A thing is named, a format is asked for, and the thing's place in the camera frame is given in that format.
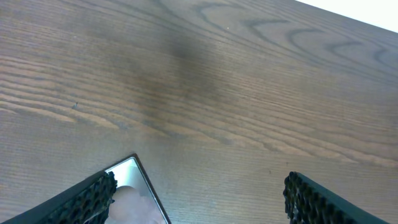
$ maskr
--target dark wood surface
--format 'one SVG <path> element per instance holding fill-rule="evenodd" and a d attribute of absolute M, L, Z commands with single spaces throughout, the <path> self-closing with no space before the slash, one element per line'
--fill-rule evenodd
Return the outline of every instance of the dark wood surface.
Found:
<path fill-rule="evenodd" d="M 292 169 L 394 222 L 397 96 L 398 34 L 295 1 L 2 0 L 0 221 L 138 151 L 175 222 L 287 223 Z"/>

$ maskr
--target wood grain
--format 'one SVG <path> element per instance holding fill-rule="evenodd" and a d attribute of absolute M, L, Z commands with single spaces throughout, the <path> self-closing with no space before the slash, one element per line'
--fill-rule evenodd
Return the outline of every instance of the wood grain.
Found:
<path fill-rule="evenodd" d="M 7 114 L 1 125 L 0 222 L 138 153 L 174 223 L 288 223 L 283 180 L 297 170 L 355 205 L 396 223 L 398 170 L 262 149 L 153 138 Z"/>
<path fill-rule="evenodd" d="M 33 182 L 33 177 L 44 178 L 37 188 L 46 183 L 54 187 L 48 194 L 41 192 L 44 195 L 26 189 L 32 201 L 21 197 L 19 202 L 10 202 L 5 216 L 36 205 L 82 177 L 67 177 L 71 170 L 57 169 L 52 175 L 65 179 L 57 184 L 43 177 L 50 175 L 55 164 L 28 175 L 25 167 L 16 168 L 19 161 L 31 166 L 26 161 L 29 157 L 59 162 L 59 157 L 70 156 L 64 166 L 88 169 L 83 172 L 88 175 L 103 167 L 79 165 L 96 153 L 93 146 L 97 145 L 90 139 L 97 141 L 93 134 L 97 132 L 109 133 L 125 146 L 133 144 L 132 139 L 140 141 L 138 148 L 142 147 L 140 152 L 155 166 L 150 169 L 156 177 L 162 175 L 154 165 L 160 158 L 145 155 L 149 153 L 147 143 L 154 151 L 165 147 L 165 152 L 187 153 L 191 158 L 208 154 L 212 159 L 208 151 L 219 150 L 211 165 L 224 164 L 229 169 L 247 154 L 246 162 L 253 161 L 253 165 L 239 166 L 236 179 L 268 162 L 282 167 L 278 162 L 299 158 L 297 168 L 317 170 L 314 177 L 322 179 L 324 174 L 324 178 L 348 180 L 358 171 L 367 181 L 376 178 L 379 186 L 385 187 L 392 179 L 396 181 L 398 168 L 397 96 L 398 34 L 296 1 L 2 0 L 0 153 L 5 156 L 0 157 L 0 169 L 13 167 L 4 179 L 15 181 L 12 187 Z M 38 132 L 53 137 L 46 139 Z M 76 138 L 87 146 L 85 155 L 68 152 Z M 161 146 L 160 139 L 167 146 Z M 101 139 L 101 152 L 106 153 L 96 158 L 115 161 L 125 155 L 124 149 L 106 150 L 118 141 Z M 224 163 L 223 159 L 235 162 Z M 181 166 L 188 170 L 184 175 L 201 176 L 194 169 L 201 167 L 201 162 L 206 166 L 206 159 L 192 167 L 183 160 L 172 161 L 184 164 Z M 306 168 L 307 163 L 316 165 Z M 281 169 L 277 177 L 289 169 Z M 345 176 L 340 177 L 344 169 L 352 171 L 344 171 Z M 18 172 L 23 177 L 15 176 Z M 177 184 L 164 179 L 158 184 L 170 184 L 162 194 L 176 209 L 170 211 L 172 217 L 179 222 L 190 220 L 188 210 L 179 207 L 188 203 L 187 199 L 173 199 L 177 191 L 186 191 L 184 196 L 190 198 L 189 180 L 179 182 L 173 173 L 167 175 Z M 208 179 L 203 183 L 192 183 L 205 187 L 221 175 L 235 174 L 206 173 L 203 178 Z M 250 174 L 249 182 L 277 183 L 277 179 L 257 180 L 256 175 Z M 359 182 L 355 179 L 344 187 Z M 373 190 L 378 182 L 372 183 Z M 240 184 L 242 189 L 250 188 L 243 180 Z M 2 186 L 0 182 L 1 199 L 23 191 Z M 225 207 L 231 195 L 224 193 L 218 198 L 224 200 L 220 202 L 224 207 L 217 207 L 224 215 L 219 217 L 205 207 L 205 199 L 197 205 L 203 207 L 195 207 L 195 215 L 201 222 L 207 222 L 209 215 L 220 222 L 231 221 L 232 214 L 240 223 L 261 222 L 260 218 L 268 216 L 281 221 L 282 213 L 261 213 L 279 207 L 258 202 L 255 194 L 265 193 L 260 185 L 252 188 L 251 195 L 237 198 L 248 206 L 242 214 Z M 345 196 L 352 192 L 335 190 Z M 199 200 L 199 195 L 192 197 Z M 360 192 L 353 195 L 351 199 L 369 211 L 397 220 L 387 206 L 394 198 L 381 196 L 386 202 L 380 202 L 379 209 L 375 203 L 367 205 L 377 200 L 372 195 L 366 203 Z M 277 195 L 271 198 L 278 200 Z M 261 208 L 254 216 L 250 215 L 255 210 L 250 201 Z M 202 215 L 197 211 L 201 209 L 205 210 Z"/>

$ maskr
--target white wall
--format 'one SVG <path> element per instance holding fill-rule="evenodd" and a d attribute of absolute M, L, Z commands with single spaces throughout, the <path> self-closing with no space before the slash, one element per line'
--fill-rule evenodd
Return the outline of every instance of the white wall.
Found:
<path fill-rule="evenodd" d="M 398 0 L 297 0 L 398 33 Z"/>

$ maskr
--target textured black pad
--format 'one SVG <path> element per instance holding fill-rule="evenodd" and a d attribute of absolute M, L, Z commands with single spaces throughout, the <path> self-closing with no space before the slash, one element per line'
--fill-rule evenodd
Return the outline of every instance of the textured black pad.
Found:
<path fill-rule="evenodd" d="M 283 195 L 290 223 L 386 223 L 298 172 L 286 177 Z"/>
<path fill-rule="evenodd" d="M 98 172 L 3 224 L 103 224 L 116 186 L 112 172 Z"/>

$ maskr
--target black plastic edge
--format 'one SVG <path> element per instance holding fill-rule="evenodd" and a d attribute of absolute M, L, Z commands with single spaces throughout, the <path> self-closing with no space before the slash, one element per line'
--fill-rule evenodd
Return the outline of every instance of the black plastic edge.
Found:
<path fill-rule="evenodd" d="M 3 222 L 2 224 L 31 224 L 41 222 L 45 217 L 50 215 L 58 207 L 62 206 L 64 203 L 67 203 L 71 198 L 76 197 L 78 194 L 80 194 L 80 192 L 85 190 L 87 186 L 94 184 L 100 177 L 104 176 L 105 174 L 105 171 L 99 171 L 87 177 L 80 183 L 77 183 L 69 189 L 66 189 L 60 194 L 52 197 L 51 199 L 20 215 L 17 215 L 14 218 Z"/>
<path fill-rule="evenodd" d="M 283 195 L 285 197 L 285 212 L 291 219 L 290 223 L 331 222 L 331 220 L 324 220 L 324 218 L 332 218 L 334 223 L 387 223 L 298 172 L 290 172 L 286 177 Z M 333 214 L 325 215 L 324 212 L 328 213 L 328 210 Z"/>

